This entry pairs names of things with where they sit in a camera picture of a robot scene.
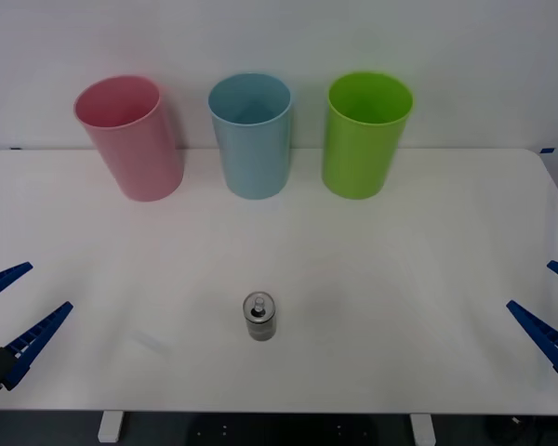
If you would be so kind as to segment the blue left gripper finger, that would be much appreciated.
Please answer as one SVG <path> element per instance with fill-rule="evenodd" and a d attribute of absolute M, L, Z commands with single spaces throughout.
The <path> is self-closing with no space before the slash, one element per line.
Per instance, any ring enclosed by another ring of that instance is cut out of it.
<path fill-rule="evenodd" d="M 20 383 L 72 310 L 73 305 L 65 302 L 5 347 L 0 347 L 0 390 L 10 391 Z"/>
<path fill-rule="evenodd" d="M 33 265 L 30 262 L 24 262 L 15 267 L 0 271 L 0 293 L 32 269 Z"/>

